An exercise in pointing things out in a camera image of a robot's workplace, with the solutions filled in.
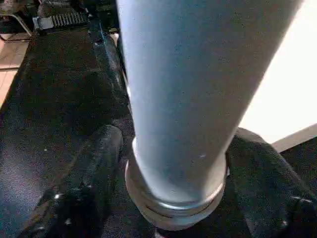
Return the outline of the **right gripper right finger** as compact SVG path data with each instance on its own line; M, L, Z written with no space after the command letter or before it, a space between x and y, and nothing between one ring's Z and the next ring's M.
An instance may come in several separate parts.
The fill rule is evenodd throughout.
M254 238L315 238L317 197L259 135L236 130L226 151L240 211Z

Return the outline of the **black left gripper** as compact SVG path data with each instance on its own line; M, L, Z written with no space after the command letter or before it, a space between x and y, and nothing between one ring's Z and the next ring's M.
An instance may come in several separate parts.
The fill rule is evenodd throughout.
M112 82L124 82L121 61L110 33L119 32L114 0L42 0L34 27L39 30L61 29L89 24L97 62Z

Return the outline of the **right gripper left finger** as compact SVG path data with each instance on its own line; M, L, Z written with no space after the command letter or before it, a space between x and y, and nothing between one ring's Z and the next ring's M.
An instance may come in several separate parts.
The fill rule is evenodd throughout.
M40 198L23 228L25 238L98 238L109 216L123 147L121 130L99 128L68 170Z

